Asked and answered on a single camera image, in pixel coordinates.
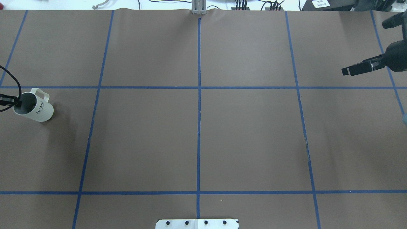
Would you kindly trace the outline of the white ribbed HOME mug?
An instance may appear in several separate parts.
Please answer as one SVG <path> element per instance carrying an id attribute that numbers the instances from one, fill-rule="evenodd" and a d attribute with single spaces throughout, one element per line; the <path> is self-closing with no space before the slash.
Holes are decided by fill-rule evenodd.
<path id="1" fill-rule="evenodd" d="M 13 111 L 19 116 L 37 122 L 45 122 L 53 116 L 54 107 L 49 103 L 50 96 L 40 88 L 34 87 L 29 92 L 21 94 L 19 106 L 13 106 Z"/>

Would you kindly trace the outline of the brown paper table mat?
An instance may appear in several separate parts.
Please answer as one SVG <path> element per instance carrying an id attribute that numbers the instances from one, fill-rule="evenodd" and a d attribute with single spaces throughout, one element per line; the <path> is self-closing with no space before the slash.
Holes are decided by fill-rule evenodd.
<path id="1" fill-rule="evenodd" d="M 406 72 L 341 69 L 394 12 L 2 10 L 2 229 L 405 229 Z"/>

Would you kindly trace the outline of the white metal mounting plate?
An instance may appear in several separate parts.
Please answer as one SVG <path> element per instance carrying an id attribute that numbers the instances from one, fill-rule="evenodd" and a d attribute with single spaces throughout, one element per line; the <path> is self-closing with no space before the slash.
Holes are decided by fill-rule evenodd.
<path id="1" fill-rule="evenodd" d="M 158 220 L 156 229 L 239 229 L 238 219 L 167 219 Z"/>

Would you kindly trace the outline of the black orange connector block left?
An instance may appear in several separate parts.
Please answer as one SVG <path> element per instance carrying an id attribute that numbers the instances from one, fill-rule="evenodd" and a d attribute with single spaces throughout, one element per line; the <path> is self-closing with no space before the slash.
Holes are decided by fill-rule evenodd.
<path id="1" fill-rule="evenodd" d="M 231 7 L 231 10 L 250 10 L 248 0 L 235 0 L 235 6 Z"/>

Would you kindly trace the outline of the black box with label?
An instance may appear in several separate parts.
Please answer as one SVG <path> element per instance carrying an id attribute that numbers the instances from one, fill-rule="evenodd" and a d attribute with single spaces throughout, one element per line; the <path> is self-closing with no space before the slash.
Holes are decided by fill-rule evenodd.
<path id="1" fill-rule="evenodd" d="M 404 0 L 299 0 L 301 11 L 384 11 Z"/>

